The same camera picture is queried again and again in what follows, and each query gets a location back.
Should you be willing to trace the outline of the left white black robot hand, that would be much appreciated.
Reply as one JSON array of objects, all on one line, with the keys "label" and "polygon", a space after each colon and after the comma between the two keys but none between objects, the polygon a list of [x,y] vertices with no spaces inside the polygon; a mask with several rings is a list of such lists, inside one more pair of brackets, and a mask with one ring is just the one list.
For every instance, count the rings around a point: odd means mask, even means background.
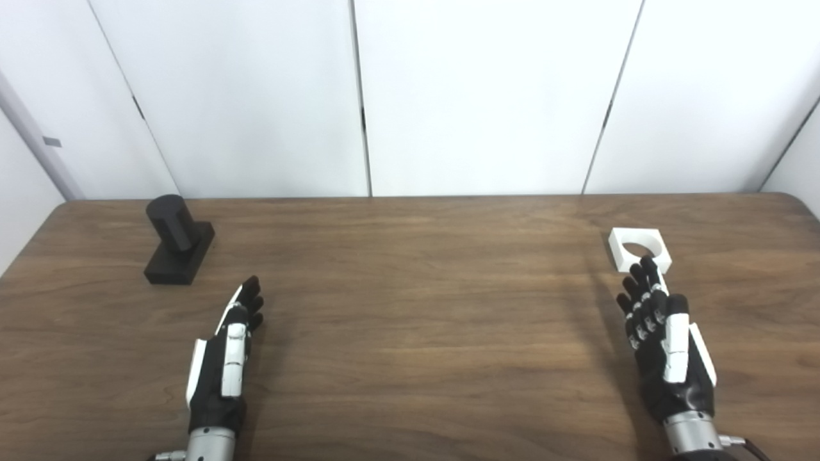
[{"label": "left white black robot hand", "polygon": [[197,339],[188,384],[188,432],[220,427],[240,435],[248,405],[243,396],[252,335],[263,324],[257,275],[244,281],[228,301],[210,339]]}]

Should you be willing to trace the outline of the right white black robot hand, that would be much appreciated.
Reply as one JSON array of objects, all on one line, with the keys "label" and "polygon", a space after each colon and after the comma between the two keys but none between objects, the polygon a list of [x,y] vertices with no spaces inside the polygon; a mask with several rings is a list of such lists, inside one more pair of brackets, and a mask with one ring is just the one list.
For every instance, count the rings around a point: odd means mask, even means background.
[{"label": "right white black robot hand", "polygon": [[715,415],[714,373],[693,332],[689,302],[669,295],[652,257],[630,266],[616,298],[639,373],[639,395],[657,422],[680,414]]}]

